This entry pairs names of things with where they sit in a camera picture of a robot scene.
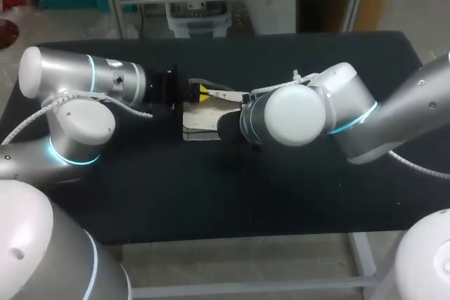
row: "black table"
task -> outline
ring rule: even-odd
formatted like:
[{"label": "black table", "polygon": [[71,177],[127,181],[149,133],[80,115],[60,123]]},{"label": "black table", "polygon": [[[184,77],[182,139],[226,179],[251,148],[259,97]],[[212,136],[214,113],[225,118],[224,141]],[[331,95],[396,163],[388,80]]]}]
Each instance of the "black table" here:
[{"label": "black table", "polygon": [[[289,81],[347,61],[381,101],[421,63],[399,32],[300,34],[254,39],[76,41],[44,44],[202,77],[236,90]],[[37,110],[13,89],[0,123],[4,137]],[[114,109],[117,130],[80,181],[49,196],[103,244],[213,237],[404,230],[450,207],[450,182],[384,156],[347,162],[329,136],[293,149],[219,141],[184,142],[181,114],[139,119]],[[47,133],[45,119],[19,140]],[[450,172],[450,128],[398,149],[417,164]]]}]

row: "white cable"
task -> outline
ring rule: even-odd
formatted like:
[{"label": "white cable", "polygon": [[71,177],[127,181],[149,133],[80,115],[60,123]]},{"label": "white cable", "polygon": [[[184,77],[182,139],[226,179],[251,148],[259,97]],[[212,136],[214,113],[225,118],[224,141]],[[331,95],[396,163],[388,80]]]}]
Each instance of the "white cable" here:
[{"label": "white cable", "polygon": [[433,177],[437,177],[437,178],[442,178],[442,179],[450,179],[450,174],[444,174],[442,172],[438,172],[438,171],[434,171],[434,170],[429,170],[426,169],[424,167],[421,167],[420,165],[414,164],[413,162],[408,161],[407,159],[404,159],[402,156],[398,155],[397,153],[393,152],[392,150],[389,151],[389,155],[391,155],[393,158],[395,158],[397,161],[405,164],[406,166],[419,171],[423,174],[427,174],[429,176],[433,176]]},{"label": "white cable", "polygon": [[78,95],[81,98],[96,98],[98,100],[111,102],[112,104],[118,105],[119,107],[126,110],[127,112],[129,112],[133,115],[139,116],[139,117],[145,117],[148,119],[151,119],[153,117],[152,114],[149,114],[147,112],[139,112],[138,110],[130,108],[129,106],[125,105],[124,103],[120,102],[119,100],[116,100],[115,98],[111,98],[110,96],[108,96],[104,93],[87,93],[85,91],[70,91],[69,93]]},{"label": "white cable", "polygon": [[16,126],[14,128],[14,130],[12,132],[10,132],[9,135],[4,139],[4,141],[1,143],[1,145],[6,145],[6,144],[10,143],[13,140],[13,138],[15,138],[17,136],[17,134],[20,133],[26,126],[28,126],[31,122],[33,122],[35,119],[37,119],[38,117],[42,116],[43,114],[45,114],[49,110],[52,110],[55,107],[58,107],[59,105],[62,105],[63,103],[66,103],[66,102],[68,102],[70,100],[73,100],[75,98],[77,98],[76,95],[67,95],[67,96],[65,96],[63,98],[56,99],[51,104],[49,104],[49,105],[43,107],[42,109],[38,110],[33,115],[31,115],[30,117],[28,117],[27,119],[22,121],[22,123],[20,123],[18,126]]},{"label": "white cable", "polygon": [[30,123],[32,123],[35,119],[38,117],[44,115],[49,110],[54,109],[55,107],[58,107],[59,105],[62,105],[63,103],[66,103],[70,100],[74,100],[76,98],[96,98],[98,100],[104,100],[111,102],[112,104],[118,105],[122,109],[126,110],[127,112],[139,116],[139,117],[146,117],[151,118],[153,117],[152,114],[148,114],[147,112],[139,112],[138,110],[135,110],[133,108],[128,107],[124,103],[116,100],[115,98],[111,98],[110,96],[107,96],[103,93],[88,93],[85,91],[69,91],[67,93],[64,93],[64,96],[60,98],[56,98],[54,101],[52,101],[50,104],[46,105],[42,109],[35,112],[33,115],[22,121],[18,126],[14,128],[12,132],[9,133],[9,135],[4,139],[4,141],[1,143],[1,145],[9,144],[13,138],[15,138],[26,126],[28,126]]}]

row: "yellow object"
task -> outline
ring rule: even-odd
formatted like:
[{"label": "yellow object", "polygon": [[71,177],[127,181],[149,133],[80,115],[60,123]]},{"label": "yellow object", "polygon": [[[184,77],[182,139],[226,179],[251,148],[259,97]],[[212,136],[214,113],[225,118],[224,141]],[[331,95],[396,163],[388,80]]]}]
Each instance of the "yellow object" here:
[{"label": "yellow object", "polygon": [[[209,91],[202,84],[200,85],[200,92],[201,93],[209,93]],[[209,95],[200,94],[200,100],[198,102],[202,102],[209,97],[210,97]]]}]

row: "red object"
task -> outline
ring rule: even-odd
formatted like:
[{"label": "red object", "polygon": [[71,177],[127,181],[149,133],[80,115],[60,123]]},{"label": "red object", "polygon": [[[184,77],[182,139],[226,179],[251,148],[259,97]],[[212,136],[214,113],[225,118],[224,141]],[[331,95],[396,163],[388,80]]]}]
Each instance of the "red object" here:
[{"label": "red object", "polygon": [[3,2],[3,11],[16,6],[27,5],[27,0],[2,0],[2,2]]}]

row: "gray floor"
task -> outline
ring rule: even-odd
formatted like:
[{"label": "gray floor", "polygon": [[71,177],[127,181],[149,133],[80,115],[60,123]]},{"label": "gray floor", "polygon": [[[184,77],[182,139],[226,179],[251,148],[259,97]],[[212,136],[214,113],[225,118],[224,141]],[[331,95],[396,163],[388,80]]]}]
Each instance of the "gray floor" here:
[{"label": "gray floor", "polygon": [[[28,10],[9,13],[21,35],[13,48],[0,52],[0,111],[16,79],[23,50],[42,41],[93,39],[113,27],[109,15],[94,11]],[[450,50],[450,0],[388,0],[380,28],[401,30],[423,62]],[[375,260],[383,257],[395,233],[371,233]],[[324,278],[354,275],[345,235],[295,235],[204,240],[123,247],[122,262],[135,287]],[[357,300],[357,290],[205,296],[203,299]],[[393,292],[391,299],[398,299]]]}]

